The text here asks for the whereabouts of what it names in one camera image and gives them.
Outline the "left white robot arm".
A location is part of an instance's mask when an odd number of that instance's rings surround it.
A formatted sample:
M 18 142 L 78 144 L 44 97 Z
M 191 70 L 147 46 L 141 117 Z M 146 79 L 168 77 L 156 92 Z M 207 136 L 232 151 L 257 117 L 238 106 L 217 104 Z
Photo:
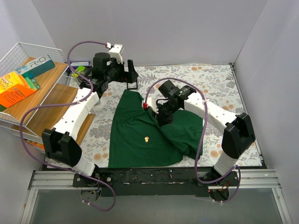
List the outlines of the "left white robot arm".
M 94 172 L 96 166 L 83 156 L 76 139 L 78 132 L 90 110 L 99 102 L 112 81 L 133 84 L 137 82 L 138 73 L 132 60 L 128 60 L 128 70 L 114 53 L 97 53 L 93 58 L 93 67 L 82 71 L 83 77 L 75 100 L 90 96 L 82 103 L 71 105 L 63 117 L 52 129 L 44 129 L 43 145 L 48 158 L 71 167 L 84 174 L 83 181 L 90 187 L 99 183 L 99 174 Z

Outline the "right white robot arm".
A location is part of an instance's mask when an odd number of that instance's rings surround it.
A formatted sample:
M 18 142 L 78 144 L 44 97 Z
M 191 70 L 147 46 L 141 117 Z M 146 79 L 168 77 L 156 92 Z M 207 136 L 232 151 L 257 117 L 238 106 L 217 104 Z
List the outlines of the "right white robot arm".
M 221 156 L 211 170 L 198 181 L 204 184 L 222 185 L 228 174 L 236 168 L 239 157 L 255 142 L 256 137 L 251 118 L 246 113 L 235 114 L 208 101 L 202 92 L 191 85 L 179 88 L 167 80 L 159 87 L 166 98 L 163 104 L 157 103 L 155 118 L 160 126 L 171 124 L 173 114 L 179 109 L 201 117 L 204 125 L 210 123 L 222 134 Z

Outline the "dark green t-shirt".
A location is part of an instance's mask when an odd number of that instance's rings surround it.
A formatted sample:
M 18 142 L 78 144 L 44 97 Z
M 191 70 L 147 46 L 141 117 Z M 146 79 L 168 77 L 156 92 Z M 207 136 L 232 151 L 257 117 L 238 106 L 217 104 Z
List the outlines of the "dark green t-shirt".
M 142 101 L 138 92 L 123 92 L 112 122 L 108 167 L 165 167 L 181 162 L 184 156 L 195 158 L 203 119 L 179 110 L 171 124 L 159 127 L 151 111 L 142 109 Z

